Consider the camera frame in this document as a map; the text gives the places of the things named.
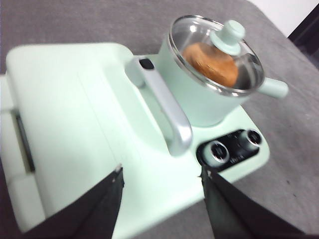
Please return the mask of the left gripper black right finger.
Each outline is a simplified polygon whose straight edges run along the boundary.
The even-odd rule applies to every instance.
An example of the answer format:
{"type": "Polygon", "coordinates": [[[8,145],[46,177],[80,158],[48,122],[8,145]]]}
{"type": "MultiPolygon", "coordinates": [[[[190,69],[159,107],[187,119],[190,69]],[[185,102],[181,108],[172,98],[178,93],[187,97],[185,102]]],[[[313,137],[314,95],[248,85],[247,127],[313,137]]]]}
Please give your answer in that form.
{"type": "Polygon", "coordinates": [[[306,233],[202,167],[204,201],[216,239],[305,239],[306,233]]]}

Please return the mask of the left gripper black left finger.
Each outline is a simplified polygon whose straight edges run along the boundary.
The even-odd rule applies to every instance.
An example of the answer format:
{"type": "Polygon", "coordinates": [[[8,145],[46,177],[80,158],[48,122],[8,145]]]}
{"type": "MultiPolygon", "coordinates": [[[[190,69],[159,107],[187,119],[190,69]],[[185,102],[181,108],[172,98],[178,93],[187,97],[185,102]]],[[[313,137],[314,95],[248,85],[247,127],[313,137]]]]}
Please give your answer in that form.
{"type": "Polygon", "coordinates": [[[23,234],[25,239],[110,239],[117,221],[124,187],[123,167],[75,202],[23,234]]]}

